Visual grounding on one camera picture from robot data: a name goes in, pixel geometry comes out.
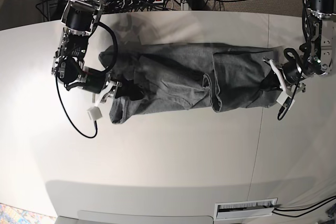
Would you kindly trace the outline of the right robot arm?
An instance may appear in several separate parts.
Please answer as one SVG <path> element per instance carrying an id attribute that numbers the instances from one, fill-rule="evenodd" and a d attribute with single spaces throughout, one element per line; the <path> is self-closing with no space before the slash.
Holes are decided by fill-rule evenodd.
<path id="1" fill-rule="evenodd" d="M 51 73 L 66 90 L 80 88 L 103 97 L 127 97 L 132 101 L 144 97 L 142 90 L 125 78 L 111 74 L 119 54 L 115 33 L 100 18 L 108 0 L 68 0 L 61 22 L 64 24 L 60 44 L 55 52 Z M 105 29 L 112 38 L 112 59 L 104 70 L 85 67 L 89 39 L 97 27 Z"/>

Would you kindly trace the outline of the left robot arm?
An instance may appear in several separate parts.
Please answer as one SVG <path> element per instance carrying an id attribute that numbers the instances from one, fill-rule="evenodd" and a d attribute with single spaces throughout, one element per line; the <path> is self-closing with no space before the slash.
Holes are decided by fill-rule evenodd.
<path id="1" fill-rule="evenodd" d="M 280 90 L 286 98 L 292 98 L 291 89 L 302 89 L 302 81 L 314 75 L 327 75 L 332 70 L 333 29 L 335 0 L 302 0 L 301 25 L 304 43 L 299 50 L 284 49 L 287 62 L 277 64 L 273 60 L 266 63 L 271 67 L 270 74 L 261 83 L 261 88 Z"/>

